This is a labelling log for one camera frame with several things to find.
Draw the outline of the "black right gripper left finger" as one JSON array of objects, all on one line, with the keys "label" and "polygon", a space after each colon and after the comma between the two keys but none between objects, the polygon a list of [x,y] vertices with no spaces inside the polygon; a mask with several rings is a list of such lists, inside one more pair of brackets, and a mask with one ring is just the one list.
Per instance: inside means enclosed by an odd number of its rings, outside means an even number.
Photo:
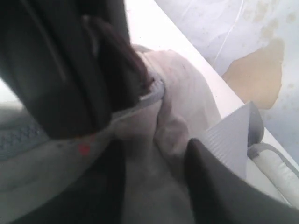
[{"label": "black right gripper left finger", "polygon": [[3,0],[0,76],[47,135],[109,125],[150,91],[122,0]]}]

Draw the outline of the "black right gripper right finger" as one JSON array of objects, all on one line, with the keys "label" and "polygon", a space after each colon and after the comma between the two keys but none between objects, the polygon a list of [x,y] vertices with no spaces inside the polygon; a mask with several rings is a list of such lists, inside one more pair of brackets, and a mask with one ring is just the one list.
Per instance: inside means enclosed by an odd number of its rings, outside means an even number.
[{"label": "black right gripper right finger", "polygon": [[197,224],[297,224],[299,211],[248,185],[190,139],[184,177]]}]

